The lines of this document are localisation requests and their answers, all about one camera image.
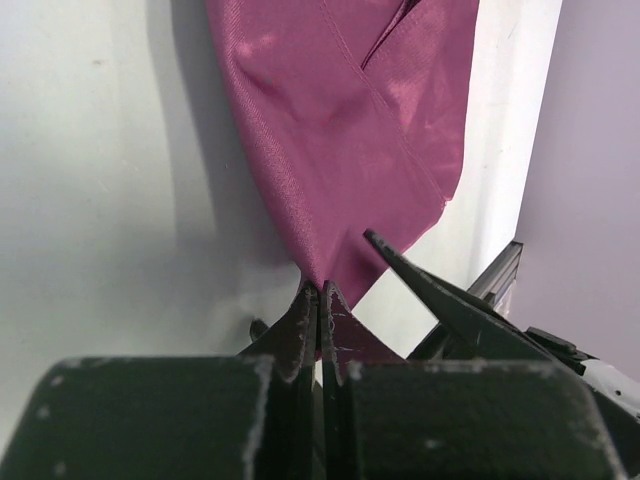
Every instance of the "black plastic part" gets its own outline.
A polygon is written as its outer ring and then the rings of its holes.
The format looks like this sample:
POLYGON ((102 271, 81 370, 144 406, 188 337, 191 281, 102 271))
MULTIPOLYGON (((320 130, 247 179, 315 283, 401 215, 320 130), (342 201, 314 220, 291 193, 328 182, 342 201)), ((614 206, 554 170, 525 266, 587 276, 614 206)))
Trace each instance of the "black plastic part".
POLYGON ((273 380, 269 358, 62 362, 31 397, 0 478, 265 478, 259 452, 280 442, 266 428, 273 380))
POLYGON ((567 342, 566 340, 556 337, 544 330, 540 330, 539 328, 530 327, 525 332, 525 335, 541 347, 544 347, 547 352, 552 354, 580 376, 584 375, 585 371, 585 366, 582 362, 596 358, 581 352, 573 343, 567 342))
MULTIPOLYGON (((522 244, 511 242, 469 287, 467 293, 495 307, 516 278, 522 244)), ((442 324, 438 324, 416 346, 408 360, 464 360, 473 358, 473 350, 456 342, 442 324)))
POLYGON ((264 320, 254 318, 249 326, 249 336, 251 337, 251 341, 255 342, 258 340, 262 335, 267 333, 267 330, 269 330, 269 325, 267 325, 264 320))
POLYGON ((375 232, 369 230, 365 237, 446 331, 476 356, 489 360, 550 358, 482 300, 414 266, 375 232))
POLYGON ((265 444, 260 452, 265 478, 307 479, 318 469, 313 419, 317 316, 318 291, 307 282, 282 318, 238 354, 272 356, 283 379, 282 388, 269 396, 268 432, 280 441, 265 444))
POLYGON ((351 313, 340 290, 326 282, 320 302, 322 379, 327 478, 352 479, 356 459, 349 423, 352 406, 344 389, 353 362, 406 364, 351 313))
POLYGON ((627 473, 630 477, 640 475, 640 419, 600 392, 590 390, 627 473))
POLYGON ((347 393, 356 477, 624 477, 593 399, 548 362, 363 365, 347 393))

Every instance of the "white wall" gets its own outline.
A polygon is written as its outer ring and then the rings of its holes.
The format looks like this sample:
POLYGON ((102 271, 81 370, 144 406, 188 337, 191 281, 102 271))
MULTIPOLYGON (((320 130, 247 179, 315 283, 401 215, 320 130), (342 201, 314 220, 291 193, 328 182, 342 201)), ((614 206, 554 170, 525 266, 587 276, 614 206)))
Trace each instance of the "white wall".
POLYGON ((565 0, 517 239, 512 319, 640 381, 640 2, 565 0))
POLYGON ((82 354, 236 353, 299 274, 268 219, 197 0, 4 0, 0 450, 82 354))

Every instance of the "fabric seam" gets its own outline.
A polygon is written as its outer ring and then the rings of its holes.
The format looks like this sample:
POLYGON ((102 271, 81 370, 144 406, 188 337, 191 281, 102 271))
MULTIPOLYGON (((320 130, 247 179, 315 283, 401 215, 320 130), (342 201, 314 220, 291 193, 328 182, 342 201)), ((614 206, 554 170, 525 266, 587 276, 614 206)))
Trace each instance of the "fabric seam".
POLYGON ((378 37, 378 39, 376 40, 376 43, 373 44, 373 47, 371 47, 371 50, 369 50, 369 53, 367 53, 367 56, 362 62, 362 65, 360 65, 360 68, 362 70, 364 70, 367 67, 367 65, 369 64, 369 61, 376 54, 376 52, 382 46, 382 44, 386 41, 387 37, 391 35, 391 32, 393 32, 395 28, 400 24, 403 18, 402 14, 407 8, 408 2, 409 0, 402 0, 402 4, 400 5, 400 7, 398 7, 398 11, 395 13, 393 18, 391 19, 391 22, 389 22, 386 28, 382 31, 382 34, 380 35, 380 37, 378 37))
POLYGON ((411 148, 411 146, 410 146, 406 136, 404 135, 404 132, 402 131, 400 125, 396 121, 395 116, 393 115, 393 112, 389 108, 389 105, 387 104, 387 102, 385 102, 385 100, 380 95, 380 92, 378 92, 376 90, 376 88, 373 86, 373 84, 367 78, 367 76, 362 71, 362 69, 359 66, 357 66, 358 64, 356 63, 355 59, 351 56, 351 53, 347 49, 346 42, 344 41, 344 38, 340 34, 340 31, 338 30, 338 26, 335 23, 335 20, 331 16, 331 12, 329 11, 329 7, 327 5, 326 0, 320 0, 318 2, 318 5, 320 6, 320 10, 321 10, 321 12, 323 14, 322 15, 323 19, 324 19, 327 27, 331 31, 331 34, 332 34, 333 39, 334 39, 334 41, 336 43, 336 46, 338 47, 338 49, 340 50, 340 53, 342 54, 343 58, 347 62, 347 65, 351 68, 351 70, 353 70, 356 73, 356 75, 360 78, 360 80, 365 84, 365 86, 367 87, 369 92, 373 95, 374 100, 377 101, 383 107, 384 111, 390 117, 391 123, 395 126, 396 130, 398 131, 398 135, 400 137, 400 144, 402 145, 402 148, 409 155, 409 157, 413 160, 413 162, 418 166, 418 168, 420 168, 420 170, 422 170, 426 174, 427 179, 431 183, 432 187, 435 188, 436 193, 438 194, 438 197, 440 197, 440 205, 444 206, 446 204, 444 195, 442 194, 442 190, 440 189, 440 186, 435 181, 435 178, 433 177, 433 174, 432 174, 431 170, 429 169, 428 166, 422 165, 418 161, 418 158, 417 158, 416 154, 413 152, 413 149, 411 148))

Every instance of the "fabric fold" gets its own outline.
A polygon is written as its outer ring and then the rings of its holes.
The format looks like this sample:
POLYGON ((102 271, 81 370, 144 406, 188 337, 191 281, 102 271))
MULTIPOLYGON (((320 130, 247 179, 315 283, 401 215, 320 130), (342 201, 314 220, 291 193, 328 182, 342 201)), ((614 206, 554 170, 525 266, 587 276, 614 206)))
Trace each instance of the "fabric fold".
POLYGON ((208 1, 256 185, 302 274, 333 280, 351 306, 385 268, 362 232, 404 250, 455 192, 477 9, 208 1))

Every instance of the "purple wall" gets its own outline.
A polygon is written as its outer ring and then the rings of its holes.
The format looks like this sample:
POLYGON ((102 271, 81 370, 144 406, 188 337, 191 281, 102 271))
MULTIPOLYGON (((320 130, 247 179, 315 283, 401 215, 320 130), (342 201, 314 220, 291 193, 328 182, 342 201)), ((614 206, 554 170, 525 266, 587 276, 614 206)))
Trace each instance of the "purple wall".
POLYGON ((640 380, 640 2, 565 0, 511 319, 640 380))

